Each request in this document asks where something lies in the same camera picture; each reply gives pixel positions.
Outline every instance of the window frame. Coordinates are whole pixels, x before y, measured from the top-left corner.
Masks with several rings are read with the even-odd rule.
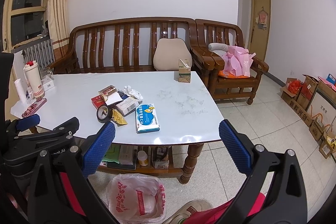
[[[18,15],[24,15],[34,12],[43,12],[43,22],[45,22],[47,18],[47,3],[48,0],[41,0],[40,6],[34,6],[34,7],[25,7],[20,9],[12,9],[13,0],[5,0],[4,4],[4,13],[3,13],[3,21],[2,21],[2,30],[3,30],[3,37],[4,39],[4,51],[11,52],[14,48],[17,48],[19,46],[22,46],[24,44],[27,44],[31,41],[37,40],[41,38],[40,36],[34,37],[32,39],[28,39],[22,42],[19,42],[18,44],[12,46],[11,41],[11,17],[12,16],[18,16]]]

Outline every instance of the beige cushion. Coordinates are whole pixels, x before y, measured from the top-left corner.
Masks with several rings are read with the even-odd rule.
[[[192,66],[191,54],[181,38],[161,38],[157,42],[153,64],[158,71],[179,70],[179,60],[187,59]]]

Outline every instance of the pink phone case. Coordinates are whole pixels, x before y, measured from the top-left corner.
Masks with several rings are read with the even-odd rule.
[[[22,114],[22,117],[23,117],[23,118],[26,118],[26,117],[29,117],[29,116],[35,114],[36,111],[38,111],[38,109],[39,109],[40,107],[42,107],[42,105],[43,105],[46,101],[47,101],[46,98],[42,98],[41,100],[32,103],[32,104],[27,108],[27,110]]]

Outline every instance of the blue gripper pad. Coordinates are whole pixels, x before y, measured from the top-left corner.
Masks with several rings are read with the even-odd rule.
[[[219,124],[219,136],[239,172],[248,176],[252,171],[251,165],[253,155],[247,150],[248,148],[253,147],[251,141],[246,135],[237,133],[228,120],[223,120]],[[246,148],[246,141],[250,142],[252,146],[247,143],[248,148]]]
[[[38,114],[22,118],[16,123],[16,130],[22,132],[31,127],[37,126],[40,123],[40,116]]]
[[[114,137],[116,129],[112,122],[105,123],[97,134],[87,137],[81,145],[82,149],[82,173],[86,178],[88,175],[94,174],[109,149]]]

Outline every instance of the shoe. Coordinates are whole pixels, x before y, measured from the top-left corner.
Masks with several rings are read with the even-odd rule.
[[[201,202],[198,200],[189,201],[184,204],[170,218],[167,218],[162,224],[182,224],[189,216],[195,212],[201,212],[206,209],[202,208]]]

